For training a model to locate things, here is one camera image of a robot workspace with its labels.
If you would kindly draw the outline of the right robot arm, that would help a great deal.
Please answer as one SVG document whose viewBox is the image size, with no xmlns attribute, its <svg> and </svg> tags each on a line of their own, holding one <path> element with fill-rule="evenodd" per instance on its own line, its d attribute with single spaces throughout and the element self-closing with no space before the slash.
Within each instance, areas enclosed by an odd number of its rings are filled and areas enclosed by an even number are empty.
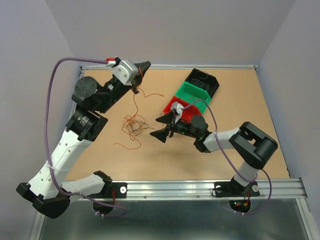
<svg viewBox="0 0 320 240">
<path fill-rule="evenodd" d="M 194 146 L 201 153 L 221 151 L 225 155 L 226 150 L 235 150 L 242 157 L 243 163 L 234 169 L 235 175 L 230 181 L 215 182 L 212 190 L 214 197 L 259 196 L 259 192 L 253 190 L 257 186 L 257 174 L 278 149 L 278 143 L 271 136 L 248 121 L 224 132 L 209 131 L 209 125 L 201 115 L 194 115 L 190 121 L 186 121 L 170 112 L 156 121 L 165 124 L 165 127 L 150 135 L 163 143 L 174 134 L 180 134 L 193 138 Z"/>
</svg>

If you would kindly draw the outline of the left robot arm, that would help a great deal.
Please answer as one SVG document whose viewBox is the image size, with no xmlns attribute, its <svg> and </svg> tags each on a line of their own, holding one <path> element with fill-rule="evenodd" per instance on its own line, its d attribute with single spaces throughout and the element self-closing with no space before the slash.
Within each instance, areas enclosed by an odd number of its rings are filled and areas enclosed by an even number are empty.
<svg viewBox="0 0 320 240">
<path fill-rule="evenodd" d="M 80 200 L 93 202 L 95 213 L 109 217 L 117 198 L 127 195 L 126 183 L 113 183 L 103 171 L 76 181 L 66 181 L 82 153 L 97 139 L 108 122 L 104 117 L 127 92 L 137 94 L 149 61 L 131 63 L 120 58 L 108 58 L 104 64 L 110 67 L 112 77 L 100 84 L 91 76 L 81 77 L 71 96 L 75 110 L 62 133 L 56 148 L 48 151 L 43 167 L 28 182 L 20 183 L 16 191 L 44 216 L 56 219 L 68 207 Z"/>
</svg>

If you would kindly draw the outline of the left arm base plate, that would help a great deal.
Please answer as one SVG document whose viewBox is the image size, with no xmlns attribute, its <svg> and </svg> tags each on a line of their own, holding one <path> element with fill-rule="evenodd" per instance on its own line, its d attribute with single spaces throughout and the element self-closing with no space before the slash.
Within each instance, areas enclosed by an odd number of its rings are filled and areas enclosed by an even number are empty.
<svg viewBox="0 0 320 240">
<path fill-rule="evenodd" d="M 110 206 L 101 205 L 93 202 L 92 207 L 96 216 L 102 218 L 115 218 L 123 216 L 127 213 L 127 209 L 117 205 L 116 200 L 125 199 L 127 197 L 128 184 L 126 182 L 107 183 L 99 193 L 92 193 L 88 196 L 95 199 L 103 199 L 101 202 Z"/>
</svg>

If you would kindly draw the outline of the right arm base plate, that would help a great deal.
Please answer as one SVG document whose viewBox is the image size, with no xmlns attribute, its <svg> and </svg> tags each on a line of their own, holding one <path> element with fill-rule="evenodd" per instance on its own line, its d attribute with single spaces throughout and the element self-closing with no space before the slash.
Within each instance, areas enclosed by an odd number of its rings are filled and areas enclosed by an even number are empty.
<svg viewBox="0 0 320 240">
<path fill-rule="evenodd" d="M 216 198 L 229 198 L 229 206 L 235 212 L 247 214 L 251 208 L 251 198 L 259 197 L 260 190 L 256 181 L 242 186 L 236 181 L 218 181 L 213 185 L 211 195 Z"/>
</svg>

